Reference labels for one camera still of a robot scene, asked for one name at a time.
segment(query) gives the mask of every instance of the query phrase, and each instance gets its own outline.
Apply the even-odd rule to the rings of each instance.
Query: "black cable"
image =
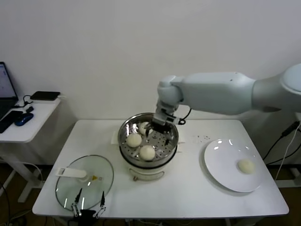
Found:
[[[188,117],[188,116],[190,115],[190,113],[191,113],[191,110],[192,110],[192,109],[190,109],[189,112],[188,112],[188,114],[187,114],[184,118],[182,118],[183,120],[187,119],[187,117]]]
[[[27,219],[26,219],[26,217],[25,216],[21,216],[21,217],[19,217],[19,218],[16,218],[16,219],[14,219],[14,220],[11,220],[11,222],[10,222],[10,224],[12,225],[12,226],[26,226],[26,224],[27,224]]]
[[[295,121],[293,122],[287,129],[285,129],[282,133],[281,133],[281,137],[278,138],[278,140],[272,145],[272,147],[269,149],[268,153],[263,157],[263,160],[265,160],[267,158],[267,156],[269,155],[269,153],[271,152],[271,150],[273,149],[273,147],[279,142],[279,140],[281,140],[282,138],[290,135],[295,129],[298,128],[300,124],[300,121]]]
[[[25,209],[25,210],[20,210],[17,213],[14,213],[13,215],[10,216],[10,218],[14,218],[15,215],[19,214],[19,213],[23,213],[23,212],[27,212],[30,211],[31,209]]]
[[[268,153],[266,153],[266,155],[263,157],[263,160],[265,160],[267,158],[267,156],[269,155],[269,153],[271,152],[271,150],[273,149],[273,147],[275,147],[275,145],[283,138],[283,136],[279,137],[278,140],[276,140],[276,142],[272,145],[272,147],[269,149]]]
[[[9,222],[10,222],[10,203],[9,203],[9,199],[8,199],[8,193],[7,193],[5,187],[3,186],[3,184],[1,182],[0,182],[0,185],[1,185],[2,189],[4,190],[6,200],[8,202],[8,223],[7,223],[7,225],[9,225]]]
[[[32,96],[31,95],[25,95],[25,96],[23,96],[23,102],[24,102],[24,104],[25,104],[25,102],[27,102],[29,104],[31,104],[33,102],[33,101],[31,101],[31,102],[25,101],[25,97],[32,97]]]
[[[286,156],[284,159],[287,159],[288,157],[291,157],[293,154],[295,154],[295,153],[299,150],[300,147],[301,147],[301,144],[299,144],[299,146],[297,147],[297,149],[296,149],[293,153],[289,154],[289,155]],[[282,159],[278,159],[277,161],[270,162],[270,163],[268,163],[267,165],[276,163],[276,162],[281,161],[281,160],[283,160],[283,158],[282,158]]]
[[[187,114],[184,118],[180,118],[179,123],[178,123],[179,125],[185,125],[185,124],[186,124],[186,120],[185,120],[185,119],[187,119],[187,117],[190,115],[191,110],[192,110],[192,109],[189,110],[188,114]],[[175,116],[173,116],[173,115],[171,115],[171,114],[168,114],[168,113],[166,113],[166,112],[164,112],[164,114],[166,114],[167,116],[169,116],[169,117],[171,117],[171,118],[176,118]]]
[[[22,108],[22,107],[26,107],[27,105],[33,103],[33,101],[31,101],[31,102],[26,101],[26,100],[25,100],[25,97],[31,97],[31,95],[25,95],[25,96],[23,96],[23,103],[24,103],[23,106],[15,105],[15,106],[13,106],[12,108]]]

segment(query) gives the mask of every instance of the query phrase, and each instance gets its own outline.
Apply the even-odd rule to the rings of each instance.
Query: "glass lid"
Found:
[[[72,162],[67,168],[84,170],[84,178],[59,177],[55,187],[58,202],[65,209],[71,210],[80,189],[78,209],[89,209],[100,203],[102,194],[106,196],[114,181],[111,163],[99,155],[88,155]]]

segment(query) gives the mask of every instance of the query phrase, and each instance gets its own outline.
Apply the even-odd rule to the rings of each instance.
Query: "laptop screen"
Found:
[[[4,64],[0,64],[0,98],[16,97]]]

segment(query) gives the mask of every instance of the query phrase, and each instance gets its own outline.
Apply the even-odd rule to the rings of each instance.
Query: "wire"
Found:
[[[31,102],[26,101],[26,100],[25,100],[25,97],[31,97],[31,95],[25,95],[25,96],[23,96],[23,106],[15,105],[15,106],[13,106],[12,108],[22,108],[22,107],[26,107],[27,105],[33,103],[33,101],[31,101]]]
[[[266,155],[262,158],[263,160],[265,160],[267,158],[267,156],[269,155],[269,153],[271,152],[271,150],[273,149],[273,147],[275,147],[275,145],[283,138],[283,136],[279,137],[278,140],[276,140],[276,142],[272,145],[272,147],[269,149],[268,153],[266,153]]]
[[[288,145],[287,148],[286,148],[286,151],[285,151],[284,156],[283,156],[283,160],[282,160],[282,162],[281,162],[281,164],[280,164],[280,167],[279,167],[278,172],[277,172],[277,174],[276,174],[275,180],[277,180],[277,178],[278,178],[278,175],[279,175],[279,172],[280,172],[280,170],[281,170],[281,167],[282,167],[282,165],[283,165],[283,163],[284,163],[284,160],[285,160],[287,151],[288,151],[289,147],[291,146],[291,144],[293,143],[293,140],[295,139],[296,134],[297,134],[297,131],[298,131],[298,129],[299,129],[300,126],[301,126],[301,122],[299,123],[299,126],[297,127],[296,131],[294,132],[294,135],[293,135],[293,138],[292,138],[291,142],[289,143],[289,145]]]
[[[26,106],[26,105],[28,105],[28,104],[32,104],[33,103],[33,101],[31,101],[31,102],[28,102],[28,101],[26,101],[25,100],[25,97],[32,97],[31,95],[25,95],[25,96],[23,96],[23,102],[24,102],[24,106]]]
[[[25,216],[26,214],[28,214],[29,212],[31,212],[32,209],[30,209],[30,210],[22,210],[22,211],[19,211],[19,212],[15,213],[14,215],[16,215],[16,214],[18,214],[18,213],[20,213],[20,212],[24,212],[24,211],[25,211],[25,213],[22,213],[21,215],[19,215],[19,216],[17,216],[17,217],[11,217],[11,220],[14,220],[14,219],[17,219],[17,218],[20,218],[20,217]]]
[[[164,112],[164,114],[166,114],[166,115],[169,116],[169,117],[176,118],[174,115],[168,114],[168,113],[166,113],[166,112]]]
[[[64,95],[58,95],[57,97],[60,98],[60,99],[67,99],[67,97],[64,96]]]
[[[7,193],[4,185],[1,182],[0,182],[0,185],[1,185],[2,189],[4,190],[4,193],[6,195],[6,200],[8,202],[8,223],[7,223],[7,225],[9,225],[9,223],[10,223],[10,204],[9,204],[9,199],[8,199],[8,193]]]
[[[22,163],[22,164],[25,164],[25,165],[32,165],[38,170],[38,172],[41,176],[41,181],[44,181],[42,171],[35,164],[29,163],[29,162],[24,162],[24,161],[4,161],[4,160],[1,160],[1,159],[0,159],[0,161],[1,162],[14,162],[14,163]]]
[[[192,220],[191,220],[189,223],[187,223],[187,224],[182,224],[182,223],[180,223],[178,220],[176,220],[176,222],[177,222],[178,224],[183,225],[183,226],[190,225],[193,221],[194,221],[194,219],[192,219]]]
[[[10,226],[16,226],[16,225],[18,225],[18,226],[26,226],[26,224],[27,224],[27,219],[26,219],[25,216],[22,216],[20,218],[16,218],[15,220],[12,220],[9,225]]]
[[[142,221],[142,220],[138,220],[138,221],[140,221],[141,223],[144,223],[144,224],[161,226],[161,225],[159,225],[159,224],[155,224],[155,223],[152,223],[152,222],[146,222],[146,221]]]
[[[187,119],[187,117],[188,117],[188,116],[190,115],[190,113],[191,113],[191,110],[192,110],[192,109],[190,109],[189,112],[188,112],[188,114],[187,114],[184,118],[182,118],[183,120]]]
[[[300,149],[300,147],[301,147],[301,144],[299,144],[299,146],[297,147],[297,149],[296,149],[293,153],[291,153],[291,154],[289,154],[288,156],[286,156],[285,159],[287,159],[287,158],[291,157],[293,154],[295,154],[295,153]],[[282,159],[278,159],[278,160],[276,160],[276,161],[270,162],[270,163],[267,164],[267,166],[268,166],[268,165],[271,165],[271,164],[273,164],[273,163],[276,163],[276,162],[278,162],[278,161],[281,161],[281,160],[282,160]]]

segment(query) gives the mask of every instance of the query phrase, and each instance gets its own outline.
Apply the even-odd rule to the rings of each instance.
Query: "white plate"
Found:
[[[253,174],[245,174],[238,168],[238,161],[249,159],[255,164]],[[211,175],[223,186],[236,192],[252,192],[261,182],[261,157],[251,148],[234,140],[219,139],[205,150],[205,164]]]

